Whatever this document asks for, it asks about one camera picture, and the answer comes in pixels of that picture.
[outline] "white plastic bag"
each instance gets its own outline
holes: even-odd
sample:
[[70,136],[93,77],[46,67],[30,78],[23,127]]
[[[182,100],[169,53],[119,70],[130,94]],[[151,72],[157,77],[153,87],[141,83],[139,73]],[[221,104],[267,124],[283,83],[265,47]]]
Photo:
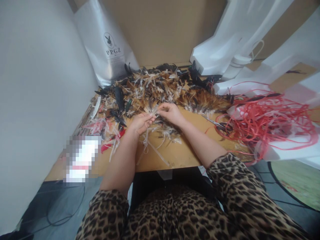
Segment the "white plastic bag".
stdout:
[[131,69],[139,69],[119,25],[101,0],[86,2],[75,13],[75,21],[101,87],[126,75],[125,63],[130,63]]

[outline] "hand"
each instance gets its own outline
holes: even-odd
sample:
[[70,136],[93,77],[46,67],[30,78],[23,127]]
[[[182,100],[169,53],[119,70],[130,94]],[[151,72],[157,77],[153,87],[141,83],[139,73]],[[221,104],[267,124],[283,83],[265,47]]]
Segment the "hand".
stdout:
[[148,127],[150,127],[154,120],[154,116],[150,116],[147,113],[140,113],[133,118],[133,121],[129,126],[128,131],[133,131],[140,136],[147,130]]
[[187,120],[182,116],[179,108],[174,103],[162,103],[158,107],[159,114],[174,125],[181,127]]

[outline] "green mat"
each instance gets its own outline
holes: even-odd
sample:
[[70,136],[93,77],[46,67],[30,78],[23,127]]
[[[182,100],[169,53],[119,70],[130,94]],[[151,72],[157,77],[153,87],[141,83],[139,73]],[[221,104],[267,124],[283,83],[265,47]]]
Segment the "green mat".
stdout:
[[320,170],[297,160],[275,161],[270,165],[275,177],[290,194],[320,211]]

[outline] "pile of feathers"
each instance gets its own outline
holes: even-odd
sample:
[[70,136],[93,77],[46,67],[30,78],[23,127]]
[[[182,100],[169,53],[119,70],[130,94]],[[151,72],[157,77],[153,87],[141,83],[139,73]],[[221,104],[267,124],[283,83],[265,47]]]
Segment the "pile of feathers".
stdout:
[[[188,70],[167,63],[153,69],[144,67],[132,71],[130,65],[125,65],[125,69],[128,77],[96,91],[102,96],[99,114],[119,124],[117,133],[126,127],[126,118],[146,112],[156,116],[149,131],[159,133],[159,137],[163,138],[162,143],[166,140],[169,140],[169,144],[181,143],[180,130],[156,114],[161,103],[174,103],[190,112],[209,116],[217,111],[225,112],[233,102],[230,96],[214,94],[212,86],[220,80],[221,75],[210,76],[202,81],[198,77],[195,62]],[[106,139],[102,144],[108,144],[108,141]]]

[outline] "table surface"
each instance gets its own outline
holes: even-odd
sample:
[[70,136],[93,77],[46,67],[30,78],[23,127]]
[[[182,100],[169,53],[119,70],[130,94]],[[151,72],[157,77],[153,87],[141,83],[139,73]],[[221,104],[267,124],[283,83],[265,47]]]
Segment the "table surface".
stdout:
[[[248,65],[248,67],[252,71],[255,71],[260,66],[261,62],[262,61],[254,61],[252,64]],[[297,64],[291,70],[301,70],[306,74],[284,74],[283,76],[279,77],[276,81],[274,81],[270,85],[270,88],[276,92],[282,92],[284,89],[305,79],[306,77],[310,76],[312,73],[316,71],[315,68],[312,68],[302,63]],[[213,126],[211,122],[205,120],[201,115],[188,112],[184,109],[182,109],[181,112],[186,119],[188,119],[191,123],[193,123],[202,132],[205,132],[209,127]],[[320,110],[313,112],[313,116],[312,116],[313,120],[319,121],[319,112]],[[217,116],[218,114],[214,114],[210,117],[210,119],[215,120]],[[216,132],[214,128],[211,128],[208,131],[207,135],[210,138],[218,141],[218,143],[221,144],[221,146],[223,146],[227,150],[249,152],[248,148],[243,147],[236,142],[232,142],[227,139],[222,140],[222,137]],[[149,146],[148,153],[143,156],[140,164],[136,166],[136,171],[143,172],[143,171],[200,166],[201,163],[199,162],[197,156],[193,152],[188,141],[185,139],[184,136],[181,136],[181,140],[182,140],[182,144],[172,143],[168,146],[168,142],[165,142],[158,149],[158,151],[164,157],[164,159],[169,162],[170,164],[169,166],[167,166],[161,160],[161,158],[155,153],[155,151]],[[149,137],[149,141],[156,148],[161,144],[161,139],[159,139],[156,134],[151,134]],[[142,153],[142,150],[143,150],[143,145],[139,143],[138,149],[137,149],[136,161],[138,161]],[[98,160],[95,162],[95,165],[92,170],[93,174],[97,174],[99,176],[104,174],[105,170],[108,167],[110,152],[111,150],[108,149],[103,154],[99,154]],[[238,154],[238,153],[235,153],[235,154],[238,157],[240,157],[240,159],[244,162],[253,160],[253,157],[251,155]],[[62,159],[58,159],[57,162],[52,167],[45,181],[62,180],[66,173],[65,169],[66,169],[65,162],[63,162]]]
[[[221,146],[223,146],[226,150],[231,151],[241,151],[248,152],[249,149],[247,147],[241,146],[240,144],[223,139],[213,128],[214,124],[207,121],[201,115],[188,112],[182,108],[180,108],[182,115],[190,121],[193,125],[195,125],[201,132],[206,132],[208,130],[207,135],[216,140]],[[210,119],[215,120],[217,116],[220,114],[211,115]],[[168,145],[169,141],[163,143],[163,145],[158,149],[159,153],[163,156],[163,158],[169,163],[167,166],[159,157],[159,155],[148,145],[148,152],[144,154],[140,164],[136,166],[136,172],[145,172],[145,171],[154,171],[154,170],[164,170],[164,169],[173,169],[173,168],[183,168],[183,167],[194,167],[201,166],[198,157],[195,155],[194,151],[191,148],[190,143],[187,141],[185,136],[180,136],[182,144],[179,143],[171,143]],[[161,142],[162,138],[158,137],[157,133],[149,134],[150,143],[157,148]],[[143,151],[143,145],[141,142],[138,144],[137,154],[136,154],[136,162],[140,158]],[[92,174],[96,174],[102,176],[106,171],[109,164],[111,149],[108,149],[103,152],[103,154],[99,154],[98,160],[95,161],[94,166],[92,167]],[[251,155],[238,154],[237,156],[241,158],[242,161],[252,161],[253,157]],[[57,162],[52,167],[50,173],[46,177],[45,181],[56,181],[62,180],[66,174],[66,165],[62,159],[58,159]]]

